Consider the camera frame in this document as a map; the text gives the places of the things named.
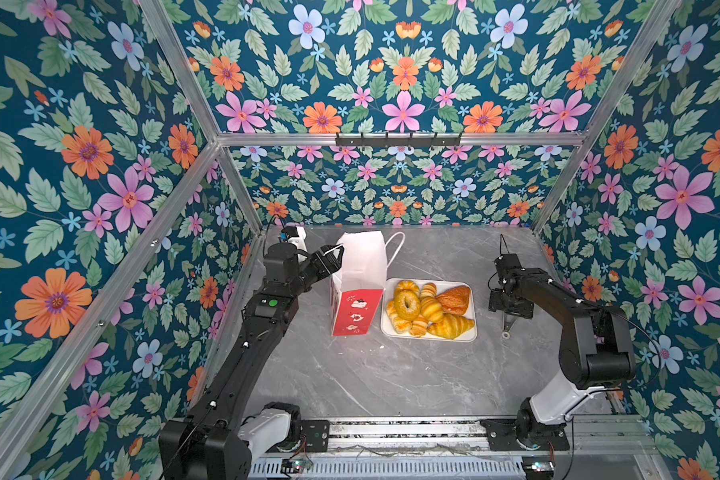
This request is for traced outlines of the yellow striped croissant fake bread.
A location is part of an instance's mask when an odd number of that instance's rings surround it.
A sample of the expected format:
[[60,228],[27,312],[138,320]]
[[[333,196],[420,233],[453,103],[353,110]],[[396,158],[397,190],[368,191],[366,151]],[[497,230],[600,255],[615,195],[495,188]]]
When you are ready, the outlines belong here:
[[455,340],[475,327],[475,321],[462,315],[446,313],[439,322],[428,326],[427,332],[439,338]]

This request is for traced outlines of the brown croissant fake bread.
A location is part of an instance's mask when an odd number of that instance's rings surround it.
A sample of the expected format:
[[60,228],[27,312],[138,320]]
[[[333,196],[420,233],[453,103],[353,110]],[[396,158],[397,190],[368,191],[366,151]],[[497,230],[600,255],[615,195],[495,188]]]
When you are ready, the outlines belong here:
[[439,293],[436,300],[445,313],[464,316],[469,309],[471,295],[468,286],[459,285]]

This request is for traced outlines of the long twisted fake bread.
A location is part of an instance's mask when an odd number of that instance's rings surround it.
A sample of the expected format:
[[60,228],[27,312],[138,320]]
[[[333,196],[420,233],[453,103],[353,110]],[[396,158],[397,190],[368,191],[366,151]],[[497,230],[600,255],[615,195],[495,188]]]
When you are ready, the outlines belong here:
[[440,323],[444,319],[444,311],[437,300],[437,287],[434,283],[426,283],[420,290],[420,315],[430,324]]

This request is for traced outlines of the white red paper bag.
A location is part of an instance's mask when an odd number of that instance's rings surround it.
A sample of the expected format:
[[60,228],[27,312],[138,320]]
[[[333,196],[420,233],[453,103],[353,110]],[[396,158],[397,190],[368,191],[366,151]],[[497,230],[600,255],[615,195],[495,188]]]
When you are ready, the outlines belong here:
[[397,232],[386,239],[381,231],[344,233],[340,269],[330,277],[334,337],[368,333],[379,310],[387,270],[405,242]]

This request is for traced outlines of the yellow fake bread piece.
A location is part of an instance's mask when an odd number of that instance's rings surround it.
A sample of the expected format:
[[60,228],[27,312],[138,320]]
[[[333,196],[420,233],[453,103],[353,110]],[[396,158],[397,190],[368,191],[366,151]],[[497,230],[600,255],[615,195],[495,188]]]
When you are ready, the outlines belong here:
[[386,313],[397,334],[409,334],[416,338],[421,338],[426,335],[429,323],[423,316],[419,315],[413,320],[403,319],[397,313],[393,301],[388,302]]

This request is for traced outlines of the yellow ring bagel fake bread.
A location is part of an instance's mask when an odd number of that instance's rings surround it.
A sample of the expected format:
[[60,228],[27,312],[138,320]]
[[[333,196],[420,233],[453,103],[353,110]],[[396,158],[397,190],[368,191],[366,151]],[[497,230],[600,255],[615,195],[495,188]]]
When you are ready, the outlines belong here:
[[402,320],[413,321],[420,315],[420,298],[415,291],[401,290],[394,297],[394,308]]

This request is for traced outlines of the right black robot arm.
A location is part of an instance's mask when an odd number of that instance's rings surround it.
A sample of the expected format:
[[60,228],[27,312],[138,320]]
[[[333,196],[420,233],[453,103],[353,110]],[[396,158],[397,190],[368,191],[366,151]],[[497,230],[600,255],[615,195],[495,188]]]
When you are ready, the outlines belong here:
[[515,420],[482,422],[490,448],[565,450],[565,428],[576,409],[635,376],[629,323],[620,308],[571,292],[545,270],[523,267],[514,253],[500,254],[494,264],[498,285],[490,290],[489,310],[502,314],[502,337],[509,338],[518,319],[531,320],[540,308],[561,326],[561,338],[559,367],[539,392],[521,403]]

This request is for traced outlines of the metal tongs white tips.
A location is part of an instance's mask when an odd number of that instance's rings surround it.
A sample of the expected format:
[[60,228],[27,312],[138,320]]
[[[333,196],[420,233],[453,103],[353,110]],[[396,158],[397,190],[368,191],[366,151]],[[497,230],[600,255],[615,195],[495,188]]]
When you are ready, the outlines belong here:
[[502,325],[501,335],[502,335],[503,339],[509,339],[511,337],[511,330],[512,330],[512,327],[514,326],[515,321],[516,321],[515,316],[508,315],[506,313],[504,313],[502,315],[503,325]]

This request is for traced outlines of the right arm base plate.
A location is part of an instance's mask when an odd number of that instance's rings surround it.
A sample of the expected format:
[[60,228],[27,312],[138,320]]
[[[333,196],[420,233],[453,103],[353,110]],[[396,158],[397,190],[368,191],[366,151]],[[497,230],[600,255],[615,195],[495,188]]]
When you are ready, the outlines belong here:
[[545,425],[534,420],[482,419],[492,451],[568,451],[570,442],[565,433],[566,424]]

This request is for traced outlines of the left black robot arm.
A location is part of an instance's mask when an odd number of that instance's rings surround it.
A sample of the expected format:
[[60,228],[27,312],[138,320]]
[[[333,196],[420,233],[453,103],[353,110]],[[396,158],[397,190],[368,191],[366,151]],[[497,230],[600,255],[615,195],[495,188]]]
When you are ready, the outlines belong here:
[[242,325],[226,360],[187,416],[164,426],[158,442],[164,479],[245,479],[273,446],[295,441],[298,410],[267,407],[252,420],[245,408],[261,372],[298,311],[298,298],[339,271],[344,248],[313,253],[288,242],[272,245],[265,275],[242,309]]

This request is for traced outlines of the round orange bun fake bread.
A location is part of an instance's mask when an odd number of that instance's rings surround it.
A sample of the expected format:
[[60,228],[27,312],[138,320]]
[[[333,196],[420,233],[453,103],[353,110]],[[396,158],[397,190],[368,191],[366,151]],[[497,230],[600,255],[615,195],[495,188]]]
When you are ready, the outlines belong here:
[[398,294],[400,292],[404,291],[410,291],[414,294],[418,295],[420,292],[420,287],[412,280],[402,280],[397,283],[395,287],[395,294]]

